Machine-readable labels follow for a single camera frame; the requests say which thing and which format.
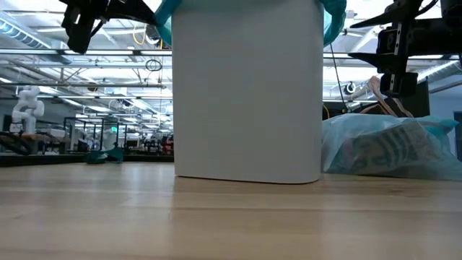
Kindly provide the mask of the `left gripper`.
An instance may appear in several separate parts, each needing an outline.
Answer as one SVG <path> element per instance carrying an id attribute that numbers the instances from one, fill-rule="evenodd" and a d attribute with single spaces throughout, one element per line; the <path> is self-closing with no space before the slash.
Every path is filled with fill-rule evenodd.
<path id="1" fill-rule="evenodd" d="M 76 53 L 85 54 L 91 37 L 95 34 L 95 20 L 101 16 L 112 19 L 133 20 L 156 25 L 154 12 L 142 0 L 60 0 L 66 5 L 61 23 L 68 35 L 68 47 Z"/>

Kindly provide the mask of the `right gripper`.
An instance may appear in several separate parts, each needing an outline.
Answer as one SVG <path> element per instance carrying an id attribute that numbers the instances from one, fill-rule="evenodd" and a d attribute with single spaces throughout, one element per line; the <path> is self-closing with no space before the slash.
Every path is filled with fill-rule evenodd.
<path id="1" fill-rule="evenodd" d="M 351 25 L 351 28 L 371 27 L 395 22 L 401 18 L 399 10 L 385 12 L 377 17 Z M 417 88 L 418 74 L 408 72 L 409 44 L 412 40 L 411 22 L 396 22 L 381 31 L 377 53 L 349 53 L 353 59 L 365 61 L 383 74 L 380 91 L 391 98 L 412 96 Z"/>

